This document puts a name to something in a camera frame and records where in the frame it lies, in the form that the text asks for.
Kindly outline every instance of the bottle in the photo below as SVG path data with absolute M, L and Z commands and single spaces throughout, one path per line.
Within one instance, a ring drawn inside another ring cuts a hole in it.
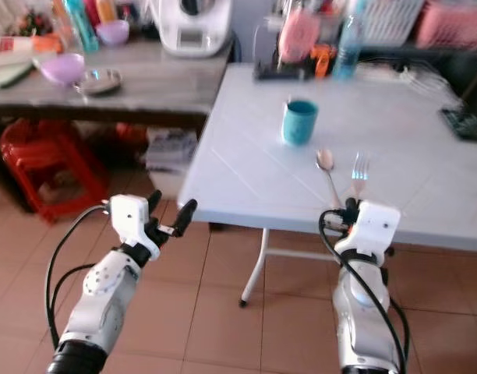
M 85 52 L 98 51 L 98 39 L 90 25 L 82 0 L 64 0 L 65 10 L 76 28 Z
M 338 79 L 349 79 L 355 74 L 356 65 L 363 44 L 362 16 L 366 0 L 358 0 L 351 15 L 346 19 L 342 29 L 339 51 L 332 74 Z
M 97 0 L 97 11 L 102 23 L 117 19 L 117 10 L 112 0 Z
M 58 37 L 0 37 L 0 54 L 15 52 L 17 54 L 32 55 L 34 52 L 60 52 L 62 44 Z
M 96 0 L 84 0 L 84 8 L 86 9 L 86 14 L 88 15 L 88 19 L 90 20 L 91 26 L 95 28 L 97 24 L 100 23 Z

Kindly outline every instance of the white table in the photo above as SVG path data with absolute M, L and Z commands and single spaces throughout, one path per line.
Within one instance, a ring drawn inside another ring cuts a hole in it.
M 255 83 L 252 75 L 250 65 L 228 67 L 178 198 L 180 204 L 197 199 L 197 221 L 263 228 L 242 300 L 267 254 L 299 255 L 269 249 L 270 229 L 317 233 L 320 213 L 330 204 L 327 180 L 315 166 L 321 147 L 334 154 L 341 196 L 350 193 L 356 153 L 370 154 L 362 198 L 401 209 L 396 242 L 477 250 L 477 144 L 458 141 L 442 123 L 437 111 L 451 104 L 450 96 L 426 96 L 405 83 Z M 303 147 L 281 141 L 289 96 L 320 106 L 313 137 Z

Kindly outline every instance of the purple bowl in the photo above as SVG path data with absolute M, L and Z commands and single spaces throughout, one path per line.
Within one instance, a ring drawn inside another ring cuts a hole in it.
M 84 74 L 84 57 L 77 53 L 65 53 L 41 63 L 40 71 L 50 82 L 68 86 Z
M 124 44 L 129 37 L 129 23 L 122 19 L 101 23 L 97 26 L 97 35 L 105 45 Z

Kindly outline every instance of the black cable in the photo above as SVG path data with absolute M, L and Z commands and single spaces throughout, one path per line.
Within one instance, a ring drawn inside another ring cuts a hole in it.
M 75 272 L 85 270 L 85 269 L 90 269 L 93 266 L 95 266 L 94 263 L 88 263 L 86 265 L 77 266 L 74 269 L 71 269 L 67 273 L 62 275 L 62 278 L 60 278 L 60 280 L 57 282 L 57 285 L 55 286 L 55 289 L 53 290 L 53 297 L 51 298 L 50 310 L 54 320 L 55 320 L 55 303 L 57 302 L 57 297 L 58 297 L 58 292 L 60 291 L 60 287 L 67 280 L 67 278 L 73 275 Z
M 398 359 L 400 362 L 400 367 L 398 368 L 399 374 L 406 374 L 407 368 L 406 368 L 406 359 L 405 359 L 405 353 L 403 352 L 403 349 L 401 348 L 401 343 L 400 339 L 398 338 L 398 335 L 396 334 L 396 330 L 393 327 L 393 324 L 389 320 L 389 316 L 387 315 L 386 311 L 384 310 L 383 306 L 380 304 L 379 300 L 377 297 L 374 295 L 368 284 L 363 280 L 362 277 L 357 273 L 357 271 L 346 261 L 344 257 L 342 257 L 334 247 L 329 243 L 329 240 L 327 236 L 325 235 L 325 231 L 323 230 L 325 228 L 325 216 L 328 213 L 336 214 L 338 216 L 341 215 L 340 210 L 326 210 L 320 215 L 320 219 L 318 221 L 318 229 L 320 231 L 320 236 L 322 238 L 323 243 L 327 247 L 327 249 L 332 253 L 334 256 L 337 257 L 337 259 L 341 262 L 341 264 L 346 268 L 346 270 L 353 276 L 355 279 L 360 283 L 362 288 L 365 290 L 367 295 L 372 299 L 372 302 L 374 305 L 377 307 L 377 310 L 379 310 L 380 315 L 384 319 L 384 322 L 387 325 L 387 328 L 391 332 L 391 335 L 393 337 L 394 345 L 396 346 L 397 349 L 397 355 Z
M 242 62 L 242 45 L 239 36 L 235 31 L 231 32 L 233 36 L 233 59 L 234 62 Z
M 396 303 L 393 298 L 390 298 L 391 305 L 393 306 L 394 310 L 401 319 L 401 324 L 403 325 L 403 333 L 404 333 L 404 345 L 403 351 L 405 353 L 405 360 L 408 361 L 408 351 L 410 349 L 410 326 L 408 325 L 407 316 L 405 312 L 400 308 L 400 306 Z
M 59 242 L 57 245 L 57 248 L 53 252 L 53 255 L 51 256 L 50 262 L 48 263 L 48 267 L 46 269 L 46 276 L 45 276 L 45 281 L 44 281 L 44 311 L 46 313 L 46 318 L 48 321 L 48 328 L 50 330 L 50 335 L 51 335 L 51 341 L 53 342 L 53 348 L 57 349 L 58 347 L 58 332 L 57 332 L 57 326 L 55 325 L 55 316 L 51 314 L 51 304 L 50 304 L 50 287 L 51 287 L 51 273 L 53 271 L 53 266 L 55 265 L 55 260 L 57 259 L 57 255 L 60 252 L 60 249 L 62 246 L 67 242 L 67 239 L 69 239 L 69 236 L 76 230 L 77 226 L 90 214 L 93 212 L 96 212 L 97 210 L 104 210 L 105 207 L 103 205 L 95 205 L 92 206 L 91 208 L 88 208 L 84 212 L 81 213 L 79 217 L 76 218 L 70 229 L 67 231 L 65 236 L 62 238 L 62 240 Z

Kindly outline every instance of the teal bottle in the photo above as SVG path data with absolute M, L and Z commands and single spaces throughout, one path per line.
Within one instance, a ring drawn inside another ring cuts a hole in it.
M 64 0 L 64 7 L 86 53 L 98 51 L 99 44 L 88 20 L 83 0 Z
M 363 13 L 366 0 L 358 0 L 355 10 L 346 19 L 342 29 L 341 41 L 335 60 L 333 76 L 337 79 L 349 79 L 355 74 L 356 65 L 363 44 Z

